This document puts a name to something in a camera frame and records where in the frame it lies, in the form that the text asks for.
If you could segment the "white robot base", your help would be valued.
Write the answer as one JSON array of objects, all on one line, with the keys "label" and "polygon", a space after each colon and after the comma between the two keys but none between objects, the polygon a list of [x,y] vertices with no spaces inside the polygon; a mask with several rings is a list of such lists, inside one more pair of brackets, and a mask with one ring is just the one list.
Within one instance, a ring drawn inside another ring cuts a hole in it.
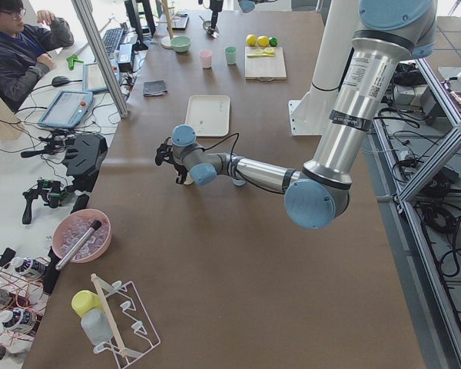
[{"label": "white robot base", "polygon": [[360,17],[357,1],[332,1],[323,31],[310,90],[289,101],[294,136],[323,135],[352,53],[352,37]]}]

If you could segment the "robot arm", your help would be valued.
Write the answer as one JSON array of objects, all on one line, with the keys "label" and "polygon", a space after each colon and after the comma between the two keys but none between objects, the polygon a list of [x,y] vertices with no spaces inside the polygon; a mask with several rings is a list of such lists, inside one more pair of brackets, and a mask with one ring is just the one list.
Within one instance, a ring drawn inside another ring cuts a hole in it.
[{"label": "robot arm", "polygon": [[435,1],[359,1],[346,7],[352,28],[335,20],[339,2],[331,4],[327,25],[340,33],[337,49],[344,52],[347,73],[328,116],[326,131],[311,160],[301,171],[244,158],[233,152],[210,153],[197,143],[193,128],[178,125],[157,149],[155,162],[167,162],[196,185],[218,175],[236,185],[247,182],[284,196],[289,218],[299,226],[318,229],[341,215],[349,204],[350,169],[363,138],[390,83],[396,66],[424,58],[433,50]]}]

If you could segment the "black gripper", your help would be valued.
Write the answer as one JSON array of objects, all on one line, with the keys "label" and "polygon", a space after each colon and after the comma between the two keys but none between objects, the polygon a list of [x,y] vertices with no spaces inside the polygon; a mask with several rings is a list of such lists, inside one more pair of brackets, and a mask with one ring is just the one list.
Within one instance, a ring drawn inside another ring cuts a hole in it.
[{"label": "black gripper", "polygon": [[177,177],[175,182],[177,184],[183,185],[187,180],[187,169],[178,164],[174,159],[173,153],[173,146],[169,143],[170,138],[166,138],[158,147],[156,156],[155,156],[155,164],[157,166],[161,166],[164,162],[167,162],[170,165],[174,166],[174,169],[177,171]]}]

